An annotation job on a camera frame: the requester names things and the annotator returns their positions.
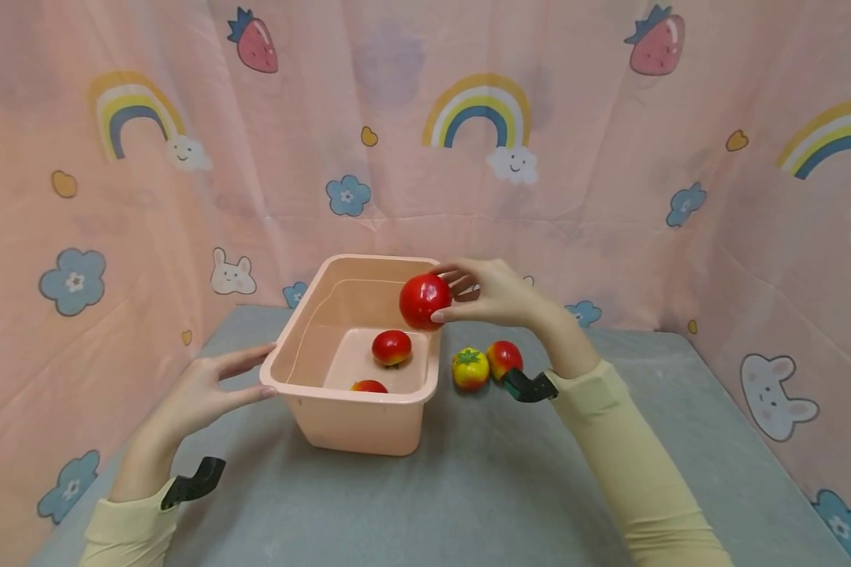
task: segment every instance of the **toy fruit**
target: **toy fruit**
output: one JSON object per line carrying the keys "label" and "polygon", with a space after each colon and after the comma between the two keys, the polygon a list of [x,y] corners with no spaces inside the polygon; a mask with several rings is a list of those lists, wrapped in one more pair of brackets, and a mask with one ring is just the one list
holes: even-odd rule
{"label": "toy fruit", "polygon": [[488,359],[475,348],[465,348],[454,356],[451,376],[461,390],[475,392],[488,382]]}
{"label": "toy fruit", "polygon": [[510,369],[523,370],[523,357],[517,346],[507,340],[499,340],[493,342],[485,352],[488,358],[489,368],[492,370],[492,377],[495,380],[501,380],[504,373]]}
{"label": "toy fruit", "polygon": [[400,314],[410,327],[433,331],[432,314],[451,305],[451,288],[435,274],[421,274],[406,282],[400,291]]}
{"label": "toy fruit", "polygon": [[410,336],[398,330],[379,333],[372,341],[372,356],[385,366],[399,365],[413,353],[413,341]]}
{"label": "toy fruit", "polygon": [[374,392],[376,394],[388,394],[388,388],[377,380],[360,380],[350,387],[353,392]]}

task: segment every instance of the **beige long sleeve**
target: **beige long sleeve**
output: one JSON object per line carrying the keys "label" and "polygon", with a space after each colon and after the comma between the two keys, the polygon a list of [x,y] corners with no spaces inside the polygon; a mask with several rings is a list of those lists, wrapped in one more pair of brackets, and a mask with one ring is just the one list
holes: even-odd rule
{"label": "beige long sleeve", "polygon": [[99,500],[85,530],[80,567],[162,567],[180,508],[161,509],[173,481],[144,500]]}
{"label": "beige long sleeve", "polygon": [[551,371],[545,374],[559,390],[552,406],[598,479],[635,565],[731,566],[687,483],[615,368],[601,361],[572,380]]}

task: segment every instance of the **rainbow print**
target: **rainbow print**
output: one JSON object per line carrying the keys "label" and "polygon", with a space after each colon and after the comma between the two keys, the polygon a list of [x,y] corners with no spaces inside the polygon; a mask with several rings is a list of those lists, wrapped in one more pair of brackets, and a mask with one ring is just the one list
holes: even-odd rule
{"label": "rainbow print", "polygon": [[471,118],[491,120],[497,131],[497,147],[529,143],[531,118],[526,95],[511,79],[487,72],[457,81],[438,97],[425,121],[423,145],[453,147],[460,125]]}
{"label": "rainbow print", "polygon": [[98,121],[104,153],[110,160],[121,160],[123,124],[136,118],[150,118],[161,129],[164,139],[185,135],[180,113],[155,85],[135,71],[113,71],[91,82],[87,92],[89,108]]}
{"label": "rainbow print", "polygon": [[785,145],[776,165],[798,179],[807,179],[822,161],[845,150],[851,150],[851,101],[809,121]]}

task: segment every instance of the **table surface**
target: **table surface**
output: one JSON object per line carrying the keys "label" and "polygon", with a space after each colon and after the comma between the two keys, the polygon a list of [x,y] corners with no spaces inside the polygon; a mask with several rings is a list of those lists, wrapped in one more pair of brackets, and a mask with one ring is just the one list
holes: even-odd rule
{"label": "table surface", "polygon": [[[275,339],[286,309],[240,306],[201,354]],[[590,330],[681,469],[738,566],[851,565],[734,401],[681,336]],[[548,359],[525,329],[445,326],[444,352],[508,339],[532,376]],[[408,458],[310,446],[282,400],[224,416],[189,437],[174,472],[227,461],[217,490],[182,505],[167,565],[629,565],[579,448],[548,402],[518,404],[493,386],[463,396],[445,356]],[[258,370],[228,387],[258,381]],[[78,565],[107,495],[110,461],[31,565]]]}

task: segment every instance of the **strawberry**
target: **strawberry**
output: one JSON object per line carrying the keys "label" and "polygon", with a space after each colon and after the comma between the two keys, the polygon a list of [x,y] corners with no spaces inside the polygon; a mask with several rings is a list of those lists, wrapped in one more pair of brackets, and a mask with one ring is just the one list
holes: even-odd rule
{"label": "strawberry", "polygon": [[236,44],[236,54],[243,65],[259,72],[277,72],[277,52],[268,26],[252,16],[252,10],[236,8],[236,19],[227,23],[230,25],[227,39]]}
{"label": "strawberry", "polygon": [[650,16],[636,23],[624,40],[634,46],[630,69],[646,76],[665,76],[675,70],[684,48],[684,18],[671,15],[671,6],[654,5]]}

